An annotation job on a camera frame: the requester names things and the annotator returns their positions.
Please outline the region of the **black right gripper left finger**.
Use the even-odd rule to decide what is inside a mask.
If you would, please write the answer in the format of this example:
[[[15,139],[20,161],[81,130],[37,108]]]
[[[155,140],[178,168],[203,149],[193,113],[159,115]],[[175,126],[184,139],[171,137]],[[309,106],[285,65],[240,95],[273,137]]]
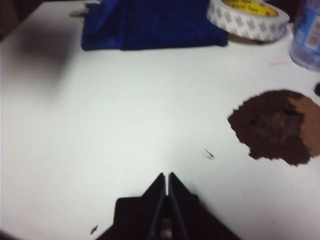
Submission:
[[[100,240],[152,240],[166,198],[166,178],[160,173],[139,197],[121,197],[115,202],[113,224]]]

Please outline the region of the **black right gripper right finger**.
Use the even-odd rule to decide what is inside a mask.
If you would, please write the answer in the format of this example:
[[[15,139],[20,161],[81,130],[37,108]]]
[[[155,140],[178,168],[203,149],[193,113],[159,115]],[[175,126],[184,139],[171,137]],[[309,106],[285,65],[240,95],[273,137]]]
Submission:
[[[174,240],[238,240],[239,237],[212,215],[172,172],[168,199]]]

